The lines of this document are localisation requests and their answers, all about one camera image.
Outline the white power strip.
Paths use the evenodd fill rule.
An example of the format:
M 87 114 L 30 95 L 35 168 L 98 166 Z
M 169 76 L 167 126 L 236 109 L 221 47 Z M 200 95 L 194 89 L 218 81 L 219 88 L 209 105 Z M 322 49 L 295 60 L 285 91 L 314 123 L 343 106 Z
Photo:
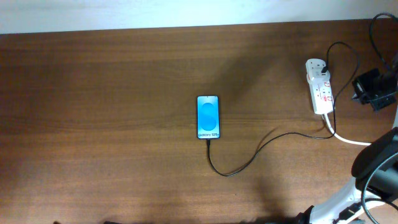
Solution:
M 322 73 L 325 73 L 323 72 L 325 66 L 326 62 L 318 58 L 308 59 L 305 63 L 305 68 L 307 72 L 309 72 L 310 70 L 322 69 Z M 332 95 L 330 81 L 316 83 L 313 85 L 310 85 L 308 83 L 308 85 L 310 89 L 314 113 L 319 115 L 331 113 L 333 111 L 334 99 Z

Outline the blue screen Galaxy smartphone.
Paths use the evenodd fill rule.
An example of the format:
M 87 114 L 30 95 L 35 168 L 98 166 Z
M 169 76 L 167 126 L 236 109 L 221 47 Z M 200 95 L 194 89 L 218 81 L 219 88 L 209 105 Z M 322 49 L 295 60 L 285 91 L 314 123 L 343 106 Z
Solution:
M 197 97 L 197 138 L 220 138 L 219 98 L 216 95 Z

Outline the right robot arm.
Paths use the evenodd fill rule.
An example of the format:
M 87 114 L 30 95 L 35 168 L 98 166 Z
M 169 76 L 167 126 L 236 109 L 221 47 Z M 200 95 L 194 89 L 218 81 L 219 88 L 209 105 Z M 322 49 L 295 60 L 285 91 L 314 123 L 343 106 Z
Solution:
M 397 92 L 397 59 L 385 74 L 375 68 L 357 77 L 353 86 L 353 98 L 360 103 L 374 110 L 390 105 Z M 351 223 L 363 213 L 374 222 L 370 209 L 397 200 L 397 126 L 363 146 L 352 165 L 350 181 L 326 202 L 299 213 L 294 223 Z

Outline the white USB charger adapter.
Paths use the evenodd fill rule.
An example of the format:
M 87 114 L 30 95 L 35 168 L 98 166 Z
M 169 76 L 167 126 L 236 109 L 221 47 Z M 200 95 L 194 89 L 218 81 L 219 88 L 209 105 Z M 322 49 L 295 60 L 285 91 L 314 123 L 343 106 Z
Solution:
M 310 85 L 321 82 L 327 82 L 329 80 L 330 80 L 329 71 L 322 73 L 322 69 L 320 70 L 318 69 L 318 70 L 310 70 L 309 72 L 307 72 L 307 81 Z

